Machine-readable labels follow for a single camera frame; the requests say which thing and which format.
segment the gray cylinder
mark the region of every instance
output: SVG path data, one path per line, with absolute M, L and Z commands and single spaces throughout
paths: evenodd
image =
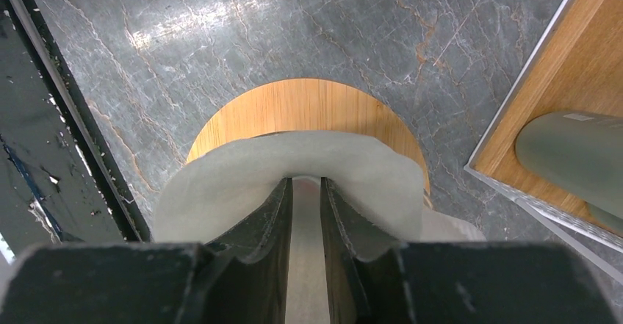
M 519 133 L 519 162 L 543 179 L 605 213 L 593 216 L 610 227 L 623 219 L 623 119 L 563 111 L 538 117 Z

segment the gray cloth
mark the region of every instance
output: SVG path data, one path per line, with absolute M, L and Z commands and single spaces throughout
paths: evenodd
M 484 240 L 471 224 L 422 207 L 416 162 L 373 137 L 334 131 L 236 140 L 191 162 L 162 191 L 154 239 L 209 242 L 257 209 L 279 180 L 295 176 L 332 179 L 357 212 L 399 239 Z

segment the metal edge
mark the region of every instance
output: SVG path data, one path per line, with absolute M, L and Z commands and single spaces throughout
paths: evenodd
M 66 107 L 68 108 L 71 119 L 78 127 L 79 133 L 83 136 L 84 141 L 86 142 L 86 146 L 89 149 L 89 152 L 93 156 L 93 159 L 96 161 L 98 169 L 102 172 L 102 175 L 104 176 L 106 183 L 109 185 L 112 191 L 112 194 L 114 195 L 118 204 L 120 206 L 123 206 L 121 209 L 124 214 L 124 217 L 128 220 L 130 227 L 133 229 L 134 234 L 136 235 L 136 238 L 138 238 L 138 240 L 142 240 L 141 232 L 137 229 L 136 225 L 134 224 L 133 222 L 134 218 L 132 217 L 132 215 L 129 214 L 127 210 L 127 206 L 123 203 L 123 198 L 121 197 L 121 195 L 119 194 L 119 192 L 117 191 L 115 187 L 115 184 L 111 180 L 111 176 L 108 173 L 106 173 L 107 167 L 104 164 L 104 161 L 100 156 L 99 150 L 93 144 L 93 137 L 91 136 L 88 128 L 84 124 L 84 121 L 82 120 L 82 116 L 80 115 L 75 104 L 73 103 L 73 99 L 71 98 L 69 92 L 65 88 L 62 77 L 60 76 L 59 72 L 54 66 L 54 63 L 52 63 L 52 61 L 50 60 L 46 47 L 43 44 L 43 41 L 41 40 L 41 36 L 39 36 L 37 27 L 35 26 L 32 19 L 30 18 L 30 14 L 28 13 L 26 6 L 22 2 L 22 0 L 9 0 L 9 2 L 11 3 L 15 11 L 15 14 L 18 16 L 18 20 L 20 21 L 22 27 L 24 28 L 24 31 L 26 32 L 33 47 L 35 48 L 37 55 L 39 56 L 39 58 L 41 58 L 41 62 L 45 66 L 52 82 L 54 83 L 54 86 L 56 87 L 58 93 L 60 94 L 62 100 L 64 101 Z
M 617 236 L 616 234 L 606 231 L 599 226 L 595 226 L 592 223 L 586 222 L 542 201 L 537 201 L 534 204 L 529 205 L 539 212 L 539 214 L 547 217 L 551 221 L 560 223 L 562 226 L 570 228 L 578 234 L 582 234 L 591 240 L 623 253 L 623 238 Z
M 468 172 L 469 174 L 471 174 L 472 176 L 474 176 L 475 178 L 480 179 L 482 182 L 484 182 L 485 184 L 487 184 L 494 190 L 500 192 L 500 194 L 504 195 L 506 198 L 513 201 L 515 204 L 517 204 L 519 207 L 525 210 L 530 216 L 534 217 L 543 226 L 548 228 L 553 234 L 560 237 L 567 245 L 569 245 L 569 247 L 575 249 L 579 254 L 586 257 L 587 260 L 595 264 L 599 269 L 601 269 L 604 273 L 608 274 L 615 281 L 619 282 L 620 284 L 623 284 L 623 273 L 619 272 L 614 266 L 609 264 L 607 261 L 602 259 L 600 256 L 596 255 L 593 251 L 588 249 L 580 241 L 571 237 L 562 228 L 558 227 L 554 222 L 560 223 L 561 225 L 564 225 L 564 226 L 566 226 L 566 224 L 562 223 L 561 220 L 556 218 L 554 215 L 551 215 L 546 212 L 543 213 L 538 208 L 534 207 L 533 205 L 530 205 L 530 199 L 535 199 L 535 198 L 527 194 L 524 194 L 523 192 L 518 191 L 514 189 L 513 187 L 508 186 L 507 184 L 503 184 L 502 182 L 499 182 L 491 177 L 488 177 L 487 175 L 480 173 L 470 168 L 469 166 L 465 166 L 464 170 Z M 594 235 L 591 235 L 590 232 L 586 230 L 574 229 L 574 231 L 577 231 L 578 233 L 584 236 L 587 236 L 591 238 L 592 240 L 596 240 L 602 243 L 603 245 L 607 245 L 608 247 L 611 247 L 612 249 L 616 251 L 619 251 L 619 252 L 623 251 L 620 248 L 621 246 L 619 242 L 617 242 L 617 244 L 613 244 L 612 242 L 609 242 L 604 239 L 594 238 L 593 237 Z M 603 231 L 603 230 L 602 232 L 608 233 L 612 237 L 617 237 L 619 240 L 621 239 L 621 237 L 611 234 L 610 232 Z
M 536 64 L 537 59 L 539 58 L 539 55 L 544 49 L 544 45 L 547 44 L 550 38 L 552 37 L 552 35 L 554 35 L 555 30 L 558 28 L 558 25 L 564 18 L 564 15 L 569 11 L 569 8 L 573 4 L 573 1 L 574 0 L 563 0 L 560 7 L 558 7 L 556 12 L 554 13 L 552 20 L 550 21 L 549 24 L 547 24 L 547 27 L 545 28 L 543 35 L 541 36 L 539 41 L 536 43 L 536 46 L 534 50 L 532 51 L 532 54 L 530 54 L 530 57 L 528 57 L 526 63 L 524 64 L 522 71 L 519 72 L 517 79 L 515 80 L 515 82 L 513 83 L 513 86 L 511 87 L 511 91 L 509 91 L 506 98 L 504 98 L 502 105 L 495 113 L 495 116 L 493 116 L 491 123 L 489 124 L 482 138 L 476 145 L 476 148 L 472 152 L 472 155 L 469 156 L 469 159 L 467 160 L 468 166 L 473 167 L 472 166 L 473 162 L 480 156 L 480 153 L 482 152 L 485 144 L 489 141 L 489 138 L 491 138 L 491 136 L 493 135 L 493 132 L 497 128 L 497 125 L 500 124 L 500 121 L 502 120 L 502 116 L 504 116 L 504 114 L 506 113 L 506 110 L 508 109 L 508 106 L 511 104 L 511 102 L 515 98 L 517 91 L 519 91 L 522 84 L 525 82 L 527 75 L 530 73 L 530 70 Z

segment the gray marble surface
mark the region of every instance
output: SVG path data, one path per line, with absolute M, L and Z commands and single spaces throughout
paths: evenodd
M 438 211 L 490 240 L 559 241 L 463 166 L 562 0 L 35 1 L 148 223 L 219 108 L 317 77 L 406 122 Z

